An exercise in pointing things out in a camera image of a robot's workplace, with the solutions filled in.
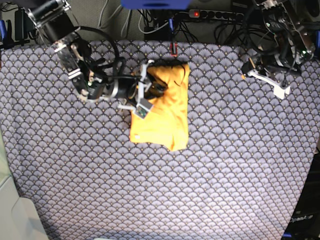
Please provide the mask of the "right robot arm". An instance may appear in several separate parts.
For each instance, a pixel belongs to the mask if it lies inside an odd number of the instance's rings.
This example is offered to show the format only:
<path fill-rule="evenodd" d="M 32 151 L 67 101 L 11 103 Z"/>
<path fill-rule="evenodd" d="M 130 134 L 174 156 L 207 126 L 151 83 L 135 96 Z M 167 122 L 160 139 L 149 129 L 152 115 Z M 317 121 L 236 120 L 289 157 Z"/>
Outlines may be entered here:
<path fill-rule="evenodd" d="M 148 70 L 154 60 L 140 66 L 137 73 L 124 74 L 126 59 L 120 56 L 115 41 L 100 29 L 74 26 L 67 15 L 71 8 L 65 0 L 27 1 L 22 5 L 41 36 L 46 36 L 67 71 L 78 97 L 83 101 L 123 99 L 120 109 L 149 112 L 152 99 L 160 98 L 168 85 Z M 79 31 L 97 33 L 110 43 L 114 60 L 92 58 L 92 48 Z"/>

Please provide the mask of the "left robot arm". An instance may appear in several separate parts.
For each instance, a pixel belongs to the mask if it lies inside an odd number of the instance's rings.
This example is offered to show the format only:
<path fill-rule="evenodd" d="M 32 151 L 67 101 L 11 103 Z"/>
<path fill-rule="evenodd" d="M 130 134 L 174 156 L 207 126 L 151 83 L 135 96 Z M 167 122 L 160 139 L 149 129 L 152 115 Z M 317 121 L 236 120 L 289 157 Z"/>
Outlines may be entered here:
<path fill-rule="evenodd" d="M 250 16 L 254 11 L 260 15 L 267 32 L 273 36 L 275 46 L 268 50 L 259 48 L 250 36 Z M 311 60 L 316 45 L 294 7 L 288 0 L 255 0 L 242 20 L 242 30 L 248 44 L 256 51 L 241 68 L 242 76 L 256 78 L 273 88 L 273 94 L 284 99 L 291 86 L 286 79 L 277 82 L 273 76 L 301 74 L 301 65 Z"/>

